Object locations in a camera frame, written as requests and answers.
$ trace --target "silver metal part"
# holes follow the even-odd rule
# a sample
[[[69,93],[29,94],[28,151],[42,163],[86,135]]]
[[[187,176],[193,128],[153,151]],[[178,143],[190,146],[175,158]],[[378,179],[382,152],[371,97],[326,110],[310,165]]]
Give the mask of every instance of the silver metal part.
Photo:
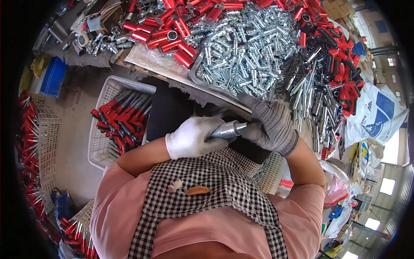
[[[226,122],[217,127],[213,133],[208,137],[211,138],[233,138],[240,136],[240,130],[247,127],[249,124],[239,123],[238,121]]]

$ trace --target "checkered apron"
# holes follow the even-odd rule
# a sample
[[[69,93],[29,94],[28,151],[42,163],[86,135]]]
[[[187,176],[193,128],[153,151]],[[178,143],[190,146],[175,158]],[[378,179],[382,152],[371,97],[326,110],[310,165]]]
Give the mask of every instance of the checkered apron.
[[[276,209],[252,180],[260,168],[261,165],[230,148],[156,165],[152,169],[142,216],[128,258],[151,258],[155,232],[161,219],[230,206],[264,227],[272,258],[286,259],[287,251]],[[210,188],[211,192],[191,196],[179,191],[168,193],[168,186],[177,179],[183,181],[182,189],[201,185]]]

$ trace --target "concrete floor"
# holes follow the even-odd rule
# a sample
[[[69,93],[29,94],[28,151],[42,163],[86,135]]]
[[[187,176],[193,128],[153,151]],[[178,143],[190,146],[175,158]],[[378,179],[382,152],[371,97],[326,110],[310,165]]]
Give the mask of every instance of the concrete floor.
[[[55,185],[69,193],[77,206],[95,198],[103,171],[88,161],[88,141],[92,117],[105,79],[110,75],[138,81],[144,74],[129,75],[127,68],[113,65],[109,68],[76,67],[67,74],[59,98],[46,97],[49,105],[60,116],[62,126],[59,135]],[[75,104],[75,92],[69,88],[82,89],[79,102]]]

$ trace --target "cardboard box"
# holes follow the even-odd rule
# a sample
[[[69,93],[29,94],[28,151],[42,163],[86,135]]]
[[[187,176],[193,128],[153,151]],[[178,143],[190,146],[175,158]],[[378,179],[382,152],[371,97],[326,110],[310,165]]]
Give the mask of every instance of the cardboard box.
[[[322,4],[323,4],[323,8],[327,11],[330,11],[333,9],[331,3],[328,0],[323,0]]]
[[[344,11],[342,11],[341,7],[339,7],[338,3],[334,2],[334,3],[331,3],[331,5],[334,8],[333,10],[337,11],[339,18],[346,16]]]
[[[329,13],[331,14],[331,16],[329,16],[328,14],[328,17],[331,18],[332,20],[337,20],[341,18],[335,9],[330,10]]]

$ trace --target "white plastic crate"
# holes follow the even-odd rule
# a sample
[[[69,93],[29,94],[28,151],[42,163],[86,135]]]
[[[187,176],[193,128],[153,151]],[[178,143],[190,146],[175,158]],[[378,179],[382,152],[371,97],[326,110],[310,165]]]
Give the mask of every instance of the white plastic crate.
[[[34,110],[39,121],[39,172],[43,185],[43,182],[53,179],[56,173],[56,152],[62,121],[47,105],[36,104]]]
[[[269,164],[265,169],[263,178],[259,183],[259,188],[265,194],[275,194],[280,180],[283,177],[286,170],[287,161],[278,153],[272,153],[270,155]]]
[[[123,87],[144,92],[146,94],[153,94],[156,90],[155,86],[111,75],[103,84],[101,94],[96,102],[96,109],[110,102]],[[111,140],[105,137],[105,134],[102,134],[101,131],[96,128],[97,123],[98,120],[92,118],[91,131],[89,133],[88,160],[92,165],[104,170],[105,166],[114,161],[114,158],[108,154]]]
[[[83,227],[89,230],[89,225],[91,223],[92,209],[94,208],[94,200],[90,200],[85,207],[83,207],[75,216],[73,216],[69,221],[77,220]]]

